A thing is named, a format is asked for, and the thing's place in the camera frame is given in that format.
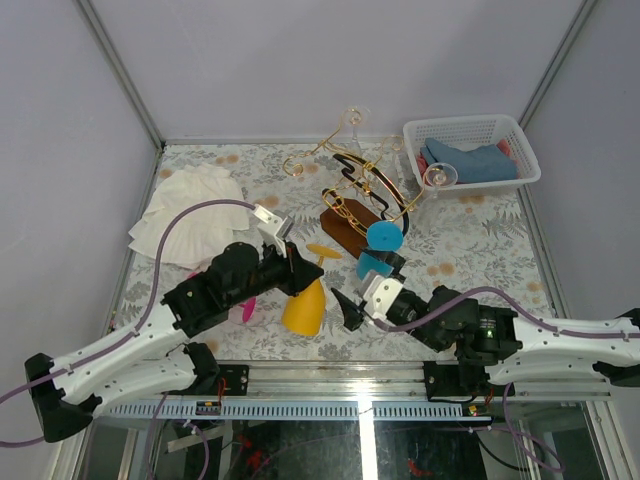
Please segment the blue plastic wine glass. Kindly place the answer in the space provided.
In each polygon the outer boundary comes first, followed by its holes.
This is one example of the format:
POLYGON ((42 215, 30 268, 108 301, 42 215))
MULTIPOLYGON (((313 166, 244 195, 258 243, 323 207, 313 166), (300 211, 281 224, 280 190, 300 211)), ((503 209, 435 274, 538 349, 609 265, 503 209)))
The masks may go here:
MULTIPOLYGON (((396 252, 402 246, 403 241, 401 229, 390 221, 375 222, 367 229, 367 247, 372 250, 396 252)), ((357 261, 356 275, 360 280, 363 280, 370 271, 388 276, 392 267, 362 251, 357 261)))

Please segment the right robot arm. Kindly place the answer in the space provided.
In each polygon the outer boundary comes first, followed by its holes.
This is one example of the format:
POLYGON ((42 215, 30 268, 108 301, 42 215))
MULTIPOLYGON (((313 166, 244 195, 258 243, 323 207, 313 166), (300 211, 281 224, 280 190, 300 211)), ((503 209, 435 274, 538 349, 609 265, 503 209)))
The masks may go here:
POLYGON ((355 331, 369 322, 386 333, 406 333, 434 352, 452 351, 454 362, 423 366, 430 400, 505 394, 525 381, 594 378, 615 387, 639 385, 636 309, 600 321, 545 320, 495 287, 489 291, 505 301, 503 307, 480 303, 481 287, 461 293, 438 286, 424 300, 404 286, 403 257, 370 254, 391 271, 369 271, 358 301, 333 292, 344 326, 355 331))

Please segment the ribbed clear wine glass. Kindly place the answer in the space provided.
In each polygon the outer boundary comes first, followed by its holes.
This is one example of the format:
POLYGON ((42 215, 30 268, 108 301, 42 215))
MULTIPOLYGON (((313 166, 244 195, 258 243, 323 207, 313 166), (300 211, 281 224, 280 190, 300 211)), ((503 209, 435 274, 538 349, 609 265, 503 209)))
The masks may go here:
POLYGON ((351 129, 348 151, 354 155, 362 155, 358 134, 370 115, 371 112, 367 107, 356 105, 347 107, 341 116, 344 125, 349 126, 351 129))

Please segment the pink plastic wine glass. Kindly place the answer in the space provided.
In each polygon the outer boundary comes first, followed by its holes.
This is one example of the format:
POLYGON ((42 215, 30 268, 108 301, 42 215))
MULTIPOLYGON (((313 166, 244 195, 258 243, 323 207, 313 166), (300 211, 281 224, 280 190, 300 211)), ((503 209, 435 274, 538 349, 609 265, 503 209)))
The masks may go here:
POLYGON ((239 306, 243 323, 254 314, 257 297, 251 292, 245 274, 202 272, 187 280, 183 298, 187 311, 199 325, 217 326, 229 318, 229 311, 239 306))

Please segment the gold wire wine glass rack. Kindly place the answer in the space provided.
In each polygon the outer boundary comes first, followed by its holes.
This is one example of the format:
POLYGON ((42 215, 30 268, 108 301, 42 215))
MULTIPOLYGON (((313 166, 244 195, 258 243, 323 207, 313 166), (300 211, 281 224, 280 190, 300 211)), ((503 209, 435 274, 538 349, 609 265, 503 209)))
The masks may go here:
POLYGON ((403 149, 400 135, 384 138, 377 154, 371 159, 348 151, 351 129, 341 116, 336 129, 310 150, 293 154, 284 160, 282 169, 298 177, 304 172, 303 160, 326 152, 340 165, 340 176, 322 189, 326 209, 320 215, 323 231, 348 254, 357 258, 367 245, 370 225, 378 221, 395 223, 406 236, 410 227, 409 214, 417 207, 419 195, 410 198, 398 190, 390 176, 383 172, 381 161, 387 154, 403 149))

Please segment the yellow plastic goblet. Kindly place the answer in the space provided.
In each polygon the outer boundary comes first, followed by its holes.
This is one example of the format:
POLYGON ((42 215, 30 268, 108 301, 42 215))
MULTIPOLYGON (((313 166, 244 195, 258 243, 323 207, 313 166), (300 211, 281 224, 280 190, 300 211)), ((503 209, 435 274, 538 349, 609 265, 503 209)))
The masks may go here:
MULTIPOLYGON (((306 248, 317 256, 316 264, 321 267, 325 258, 342 258, 340 253, 323 245, 307 244, 306 248)), ((289 297, 282 324, 297 335, 315 336, 322 326, 325 310, 326 295, 319 278, 298 296, 289 297)))

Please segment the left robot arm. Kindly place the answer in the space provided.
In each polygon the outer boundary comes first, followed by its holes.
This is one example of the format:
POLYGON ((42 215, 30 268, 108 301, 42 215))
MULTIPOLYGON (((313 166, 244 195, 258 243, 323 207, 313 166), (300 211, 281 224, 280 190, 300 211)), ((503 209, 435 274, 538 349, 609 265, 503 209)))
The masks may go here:
POLYGON ((323 273, 292 242, 283 253, 235 242, 168 291, 141 326, 122 327, 57 358, 31 356, 24 368, 44 441, 65 440, 109 408, 147 395, 212 392, 219 367, 195 337, 226 321, 233 307, 273 289, 295 297, 323 273))

